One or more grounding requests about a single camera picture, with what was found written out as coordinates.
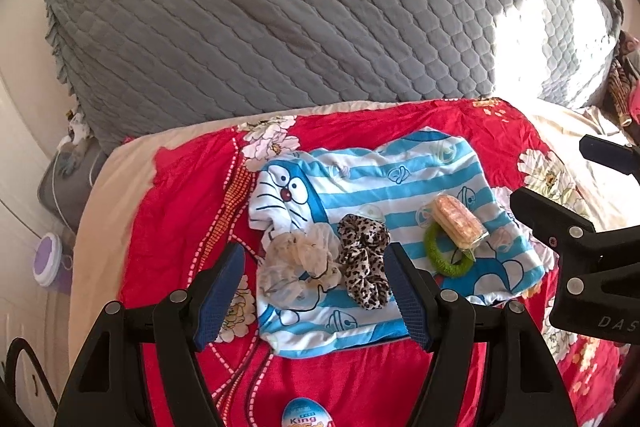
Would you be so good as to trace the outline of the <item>grey quilted headboard cover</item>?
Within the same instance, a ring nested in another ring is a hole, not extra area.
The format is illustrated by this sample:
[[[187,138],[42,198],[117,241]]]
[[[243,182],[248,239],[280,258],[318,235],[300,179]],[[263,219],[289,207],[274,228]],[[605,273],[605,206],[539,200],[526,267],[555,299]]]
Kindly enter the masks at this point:
[[[58,79],[103,150],[340,102],[601,100],[618,0],[43,0]]]

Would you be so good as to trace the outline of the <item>beige sheer scrunchie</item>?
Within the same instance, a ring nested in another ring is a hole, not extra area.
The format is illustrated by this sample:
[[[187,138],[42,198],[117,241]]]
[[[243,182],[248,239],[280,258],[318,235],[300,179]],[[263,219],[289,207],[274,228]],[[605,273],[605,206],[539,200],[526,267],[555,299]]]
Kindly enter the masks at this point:
[[[327,223],[275,237],[257,270],[259,295],[280,310],[310,311],[341,284],[340,241]]]

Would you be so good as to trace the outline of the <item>blue striped cartoon cloth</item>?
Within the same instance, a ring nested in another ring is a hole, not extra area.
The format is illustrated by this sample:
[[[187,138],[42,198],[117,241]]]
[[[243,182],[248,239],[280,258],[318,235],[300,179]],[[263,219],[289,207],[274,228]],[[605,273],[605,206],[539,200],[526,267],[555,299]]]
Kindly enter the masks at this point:
[[[262,246],[314,223],[336,228],[348,215],[380,221],[417,268],[431,269],[423,236],[427,206],[449,194],[480,218],[489,236],[464,277],[442,285],[471,303],[491,305],[521,295],[544,276],[529,240],[496,201],[471,145],[460,136],[425,128],[375,150],[318,148],[271,159],[257,173],[248,200],[248,224]],[[396,303],[367,311],[337,287],[310,311],[280,310],[257,293],[259,335],[277,355],[304,359],[343,350],[350,337],[372,331],[407,331]]]

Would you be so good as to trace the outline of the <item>purple white round container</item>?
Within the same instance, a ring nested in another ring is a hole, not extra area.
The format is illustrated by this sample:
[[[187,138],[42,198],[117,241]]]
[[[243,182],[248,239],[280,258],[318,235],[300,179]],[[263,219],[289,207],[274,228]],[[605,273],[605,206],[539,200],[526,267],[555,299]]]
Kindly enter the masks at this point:
[[[32,275],[41,287],[50,287],[58,278],[63,256],[61,239],[54,233],[44,234],[35,250]]]

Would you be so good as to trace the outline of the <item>clear packaged wafer snack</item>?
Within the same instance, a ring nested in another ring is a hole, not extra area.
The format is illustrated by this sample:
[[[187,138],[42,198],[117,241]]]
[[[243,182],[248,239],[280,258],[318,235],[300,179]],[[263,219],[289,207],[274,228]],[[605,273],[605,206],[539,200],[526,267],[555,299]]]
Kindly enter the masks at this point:
[[[432,200],[431,215],[460,251],[475,251],[488,236],[480,219],[449,194],[438,194]]]

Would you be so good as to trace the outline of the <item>leopard print scrunchie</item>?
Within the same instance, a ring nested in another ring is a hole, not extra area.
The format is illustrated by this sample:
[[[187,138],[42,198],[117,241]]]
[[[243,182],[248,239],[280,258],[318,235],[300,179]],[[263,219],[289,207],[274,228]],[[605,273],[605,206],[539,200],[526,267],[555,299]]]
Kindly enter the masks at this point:
[[[360,308],[384,308],[392,297],[384,269],[384,253],[390,245],[386,225],[349,213],[337,225],[341,265],[347,294]]]

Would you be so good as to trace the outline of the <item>green fuzzy scrunchie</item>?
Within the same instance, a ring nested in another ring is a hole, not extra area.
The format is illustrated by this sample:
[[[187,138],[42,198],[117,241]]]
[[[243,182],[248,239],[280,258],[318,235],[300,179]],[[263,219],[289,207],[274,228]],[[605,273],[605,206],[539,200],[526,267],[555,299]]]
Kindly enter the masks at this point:
[[[443,277],[453,277],[454,279],[464,277],[472,269],[474,260],[467,255],[463,255],[457,262],[447,260],[437,246],[439,230],[438,223],[432,222],[424,234],[423,245],[427,259],[430,260],[435,271]]]

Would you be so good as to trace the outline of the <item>grey bedside stool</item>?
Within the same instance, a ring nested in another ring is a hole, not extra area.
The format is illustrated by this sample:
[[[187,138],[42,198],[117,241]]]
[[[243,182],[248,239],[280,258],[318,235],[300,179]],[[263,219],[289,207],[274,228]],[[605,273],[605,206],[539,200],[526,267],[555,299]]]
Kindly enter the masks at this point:
[[[76,233],[93,185],[107,160],[96,140],[91,140],[84,158],[70,167],[70,153],[56,153],[37,191],[41,205]]]

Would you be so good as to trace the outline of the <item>pile of clothes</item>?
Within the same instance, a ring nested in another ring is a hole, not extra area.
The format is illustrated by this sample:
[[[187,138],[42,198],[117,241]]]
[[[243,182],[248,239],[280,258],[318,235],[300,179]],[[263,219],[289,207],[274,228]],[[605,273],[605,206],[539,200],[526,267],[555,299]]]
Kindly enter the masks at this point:
[[[606,80],[608,94],[611,95],[614,112],[622,128],[639,124],[639,79],[639,39],[622,30]]]

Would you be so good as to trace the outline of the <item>red blue toy egg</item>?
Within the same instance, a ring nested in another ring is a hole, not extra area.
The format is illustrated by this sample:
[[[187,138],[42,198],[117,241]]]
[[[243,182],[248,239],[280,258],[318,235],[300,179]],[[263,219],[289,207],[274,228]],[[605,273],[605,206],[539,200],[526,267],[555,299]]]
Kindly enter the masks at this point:
[[[318,402],[308,398],[291,400],[283,410],[282,427],[333,427],[330,413]]]

